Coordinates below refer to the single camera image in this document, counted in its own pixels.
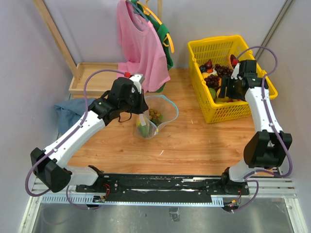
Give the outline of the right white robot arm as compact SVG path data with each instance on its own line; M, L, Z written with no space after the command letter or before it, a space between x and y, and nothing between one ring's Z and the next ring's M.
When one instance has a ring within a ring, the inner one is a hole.
M255 60L233 60L233 73L224 76L220 97L247 102L255 126L255 135L243 151L243 159L223 173L220 188L232 194L253 174L270 173L283 164L293 141L279 125L269 98L269 86L265 77L258 77Z

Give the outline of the clear zip top bag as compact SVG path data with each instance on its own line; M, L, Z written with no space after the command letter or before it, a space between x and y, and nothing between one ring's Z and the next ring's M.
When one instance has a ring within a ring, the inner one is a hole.
M136 118L134 135L143 139L151 139L169 123L176 120L179 110L175 103L164 95L147 96L147 111Z

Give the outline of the green longan bunch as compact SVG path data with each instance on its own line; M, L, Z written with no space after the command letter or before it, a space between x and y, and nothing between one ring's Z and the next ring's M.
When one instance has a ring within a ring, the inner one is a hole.
M154 124L160 124L163 120L163 115L155 109L149 109L149 120Z

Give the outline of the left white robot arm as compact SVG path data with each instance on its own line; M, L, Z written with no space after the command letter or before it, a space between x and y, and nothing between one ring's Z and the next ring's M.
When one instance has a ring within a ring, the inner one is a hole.
M93 192L103 189L100 170L94 166L68 166L68 162L85 142L120 118L121 113L139 115L148 109L141 87L143 80L141 74L117 78L111 90L87 106L86 113L64 135L45 149L31 152L34 174L48 190L57 193L68 185L87 185Z

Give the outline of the green yellow mango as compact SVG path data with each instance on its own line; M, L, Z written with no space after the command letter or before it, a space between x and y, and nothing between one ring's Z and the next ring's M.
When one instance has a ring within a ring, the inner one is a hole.
M143 114L140 114L136 120L136 128L138 135L146 138L148 136L149 125L147 124Z

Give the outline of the green cabbage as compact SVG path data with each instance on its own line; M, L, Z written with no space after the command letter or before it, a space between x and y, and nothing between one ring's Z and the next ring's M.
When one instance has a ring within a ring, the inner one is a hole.
M212 88L212 87L209 87L208 90L209 90L209 92L211 94L212 99L215 100L217 98L216 90L214 88Z

